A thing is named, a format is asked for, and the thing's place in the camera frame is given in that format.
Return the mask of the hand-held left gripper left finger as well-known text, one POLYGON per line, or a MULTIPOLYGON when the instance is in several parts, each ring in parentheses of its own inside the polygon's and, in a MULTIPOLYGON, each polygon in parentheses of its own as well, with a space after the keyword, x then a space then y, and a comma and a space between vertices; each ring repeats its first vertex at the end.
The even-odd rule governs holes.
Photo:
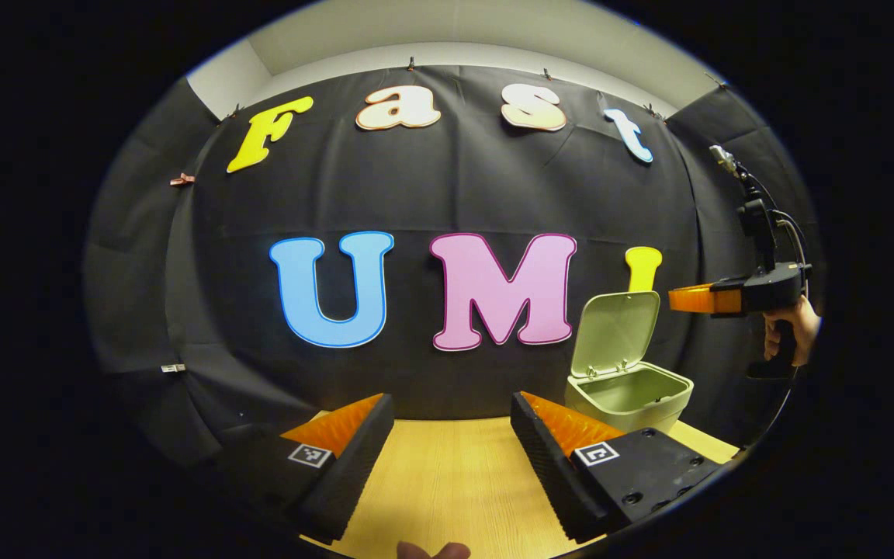
POLYGON ((322 543, 341 539, 393 428, 379 393, 214 457, 214 488, 256 517, 322 543))

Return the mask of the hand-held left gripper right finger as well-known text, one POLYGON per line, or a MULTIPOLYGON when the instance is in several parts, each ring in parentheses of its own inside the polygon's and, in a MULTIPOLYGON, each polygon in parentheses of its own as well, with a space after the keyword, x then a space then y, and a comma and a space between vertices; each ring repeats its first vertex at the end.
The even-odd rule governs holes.
POLYGON ((693 491, 721 464, 659 429, 622 432, 525 391, 511 427, 569 539, 639 523, 693 491))

